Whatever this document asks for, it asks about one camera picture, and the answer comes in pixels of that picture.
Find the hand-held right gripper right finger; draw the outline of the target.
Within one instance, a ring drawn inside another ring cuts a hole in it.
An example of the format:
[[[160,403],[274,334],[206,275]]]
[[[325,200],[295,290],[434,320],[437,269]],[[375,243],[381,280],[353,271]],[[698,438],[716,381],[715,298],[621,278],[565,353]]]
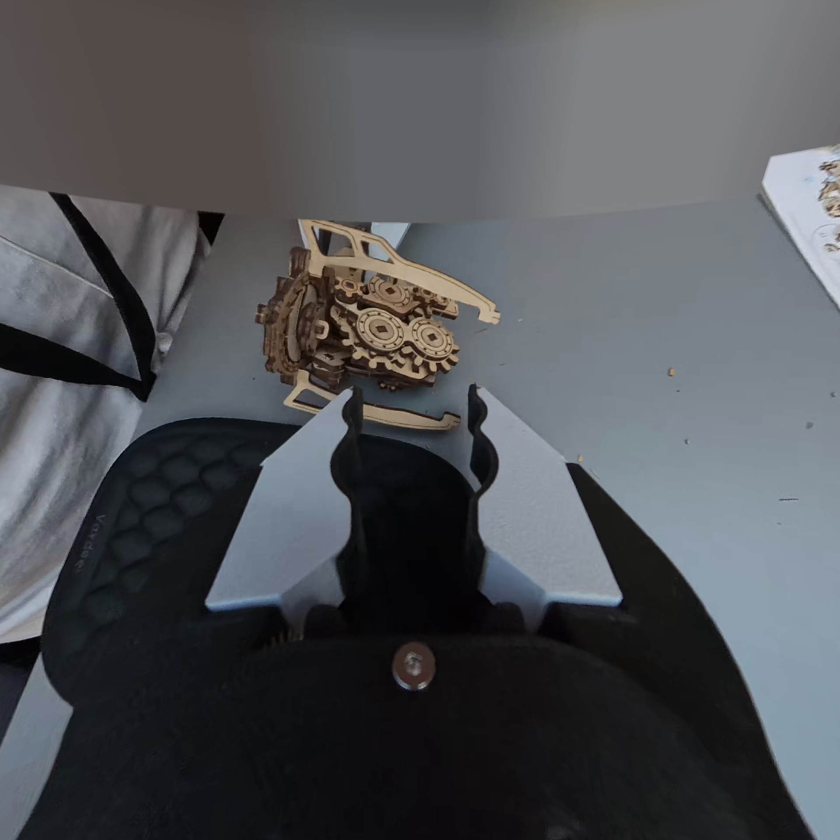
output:
[[[468,406],[480,593],[515,605],[532,632],[553,604],[619,607],[623,593],[566,459],[487,388],[472,385]]]

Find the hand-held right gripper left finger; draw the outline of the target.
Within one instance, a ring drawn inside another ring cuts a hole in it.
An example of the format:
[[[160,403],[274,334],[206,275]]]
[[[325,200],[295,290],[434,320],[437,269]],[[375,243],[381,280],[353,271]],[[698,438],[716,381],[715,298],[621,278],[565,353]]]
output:
[[[343,602],[338,559],[351,536],[351,503],[333,457],[354,444],[361,396],[342,392],[267,456],[205,606],[211,613],[280,610],[301,632],[310,610]]]

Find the wooden gear car model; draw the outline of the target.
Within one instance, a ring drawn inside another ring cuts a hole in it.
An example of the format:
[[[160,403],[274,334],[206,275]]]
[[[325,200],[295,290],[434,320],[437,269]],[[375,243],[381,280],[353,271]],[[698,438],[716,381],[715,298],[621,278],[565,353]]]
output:
[[[289,387],[290,410],[319,414],[354,377],[385,392],[430,388],[459,362],[443,320],[456,320],[463,306],[483,323],[501,319],[494,301],[401,256],[372,228],[309,218],[298,225],[302,244],[290,249],[287,274],[255,311],[266,370]]]

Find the black honeycomb textured mat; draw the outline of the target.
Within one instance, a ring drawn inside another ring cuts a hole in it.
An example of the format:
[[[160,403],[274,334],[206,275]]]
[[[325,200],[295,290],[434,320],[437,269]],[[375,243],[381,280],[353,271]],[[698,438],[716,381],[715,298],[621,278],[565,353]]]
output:
[[[261,463],[302,427],[230,418],[169,423],[118,457],[50,598],[41,653],[73,711],[116,697],[186,692],[300,636],[290,608],[212,612],[216,573],[256,493]],[[335,613],[316,630],[351,636],[471,634],[487,612],[469,547],[467,479],[388,437],[339,444],[351,536],[340,540]]]

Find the person's grey black-striped shirt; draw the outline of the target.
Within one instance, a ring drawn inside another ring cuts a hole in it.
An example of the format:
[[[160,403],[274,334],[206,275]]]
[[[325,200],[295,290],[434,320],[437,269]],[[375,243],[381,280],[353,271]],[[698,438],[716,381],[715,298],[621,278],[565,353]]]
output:
[[[193,209],[70,196],[139,293],[159,373],[211,248]],[[2,324],[138,376],[111,291],[47,192],[2,185]],[[41,635],[62,564],[143,404],[117,386],[1,373],[1,641]]]

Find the white instruction booklet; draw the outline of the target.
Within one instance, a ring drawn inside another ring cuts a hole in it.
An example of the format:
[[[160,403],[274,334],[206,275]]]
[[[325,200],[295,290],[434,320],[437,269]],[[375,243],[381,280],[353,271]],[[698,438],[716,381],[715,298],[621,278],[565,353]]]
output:
[[[761,197],[838,307],[838,143],[771,157]]]

